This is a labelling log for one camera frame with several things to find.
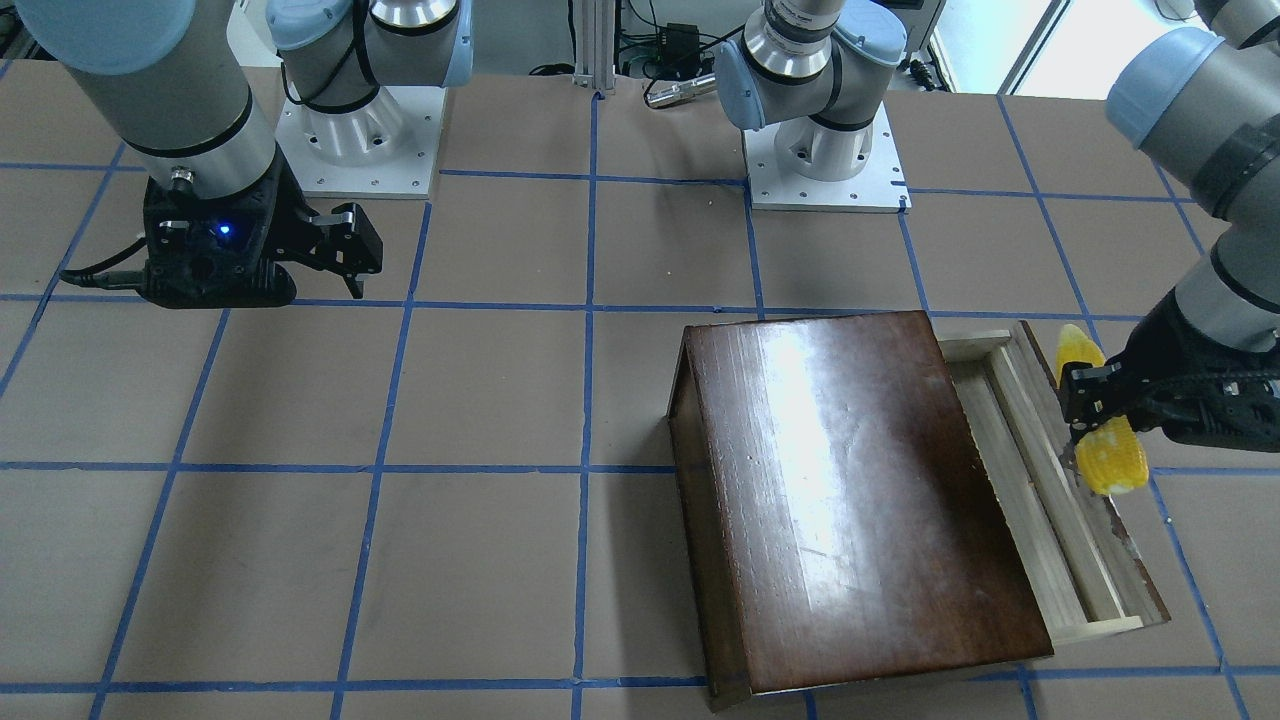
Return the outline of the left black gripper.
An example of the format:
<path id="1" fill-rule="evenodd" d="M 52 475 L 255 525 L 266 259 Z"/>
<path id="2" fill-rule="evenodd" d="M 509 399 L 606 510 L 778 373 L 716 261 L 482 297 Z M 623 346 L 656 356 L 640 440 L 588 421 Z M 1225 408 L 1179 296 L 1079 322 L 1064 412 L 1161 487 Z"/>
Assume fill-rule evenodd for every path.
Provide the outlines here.
<path id="1" fill-rule="evenodd" d="M 1065 363 L 1060 410 L 1079 443 L 1126 414 L 1137 432 L 1172 442 L 1275 454 L 1277 350 L 1247 352 L 1199 333 L 1167 292 L 1132 332 L 1120 363 Z"/>

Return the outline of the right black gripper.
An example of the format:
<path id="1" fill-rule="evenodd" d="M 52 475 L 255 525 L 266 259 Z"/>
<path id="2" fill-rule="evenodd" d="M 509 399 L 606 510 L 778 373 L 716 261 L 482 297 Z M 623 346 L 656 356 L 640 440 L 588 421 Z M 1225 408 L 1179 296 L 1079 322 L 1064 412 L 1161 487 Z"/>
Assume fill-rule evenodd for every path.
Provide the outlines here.
<path id="1" fill-rule="evenodd" d="M 344 202 L 317 215 L 280 165 L 224 199 L 172 195 L 150 179 L 143 231 L 140 295 L 166 309 L 285 306 L 297 295 L 285 260 L 338 275 L 356 300 L 383 269 L 381 238 L 364 208 Z"/>

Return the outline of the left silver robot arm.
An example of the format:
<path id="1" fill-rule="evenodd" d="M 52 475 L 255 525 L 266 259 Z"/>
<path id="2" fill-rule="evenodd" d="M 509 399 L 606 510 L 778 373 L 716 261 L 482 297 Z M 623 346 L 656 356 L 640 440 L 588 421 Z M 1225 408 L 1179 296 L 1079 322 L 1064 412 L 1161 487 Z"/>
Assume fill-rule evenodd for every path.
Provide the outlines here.
<path id="1" fill-rule="evenodd" d="M 1277 451 L 1277 4 L 1198 1 L 1204 29 L 1162 35 L 1119 74 L 1106 117 L 1228 224 L 1111 359 L 1069 360 L 1059 402 L 1083 446 L 1119 419 L 1171 441 Z M 740 129 L 810 143 L 796 173 L 852 176 L 820 155 L 864 135 L 905 29 L 873 1 L 767 1 L 717 49 L 721 106 Z"/>

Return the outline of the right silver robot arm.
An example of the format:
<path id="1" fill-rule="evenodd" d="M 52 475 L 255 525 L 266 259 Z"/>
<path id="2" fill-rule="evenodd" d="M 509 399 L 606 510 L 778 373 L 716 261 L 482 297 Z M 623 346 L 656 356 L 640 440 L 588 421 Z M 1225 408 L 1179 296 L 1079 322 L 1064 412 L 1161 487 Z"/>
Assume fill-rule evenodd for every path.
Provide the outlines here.
<path id="1" fill-rule="evenodd" d="M 308 205 L 334 173 L 375 195 L 428 192 L 438 111 L 410 99 L 466 85 L 468 1 L 270 1 L 284 109 L 274 122 L 227 40 L 224 1 L 19 1 L 60 61 L 148 173 L 143 229 L 68 284 L 132 291 L 169 309 L 282 307 L 297 263 L 353 299 L 383 269 L 367 213 Z"/>

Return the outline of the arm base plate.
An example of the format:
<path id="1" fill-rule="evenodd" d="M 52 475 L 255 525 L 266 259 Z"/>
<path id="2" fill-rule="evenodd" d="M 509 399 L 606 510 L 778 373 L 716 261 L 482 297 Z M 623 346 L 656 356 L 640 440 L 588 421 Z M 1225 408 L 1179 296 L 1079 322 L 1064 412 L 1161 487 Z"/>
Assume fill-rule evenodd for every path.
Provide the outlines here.
<path id="1" fill-rule="evenodd" d="M 308 196 L 428 200 L 448 99 L 445 88 L 398 86 L 346 114 L 287 102 L 276 141 Z"/>
<path id="2" fill-rule="evenodd" d="M 844 132 L 797 118 L 742 132 L 751 205 L 767 211 L 905 213 L 913 208 L 887 108 Z"/>

